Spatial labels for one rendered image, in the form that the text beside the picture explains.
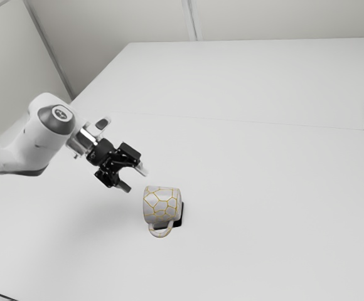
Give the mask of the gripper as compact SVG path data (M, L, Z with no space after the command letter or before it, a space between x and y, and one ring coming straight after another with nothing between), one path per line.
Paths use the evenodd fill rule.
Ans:
M126 166L134 168L142 176L148 175L148 170L141 161L141 153L125 142L122 142L116 150L107 139L101 139L88 153L87 160L91 165L99 168L94 175L108 188L115 187L129 193L131 187L119 175L120 156Z

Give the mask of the white mug with gold lines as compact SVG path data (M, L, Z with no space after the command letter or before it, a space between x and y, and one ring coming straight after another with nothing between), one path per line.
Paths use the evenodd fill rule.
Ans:
M183 201L176 187L146 186L143 194L143 214L148 230L156 238L168 236L181 220Z

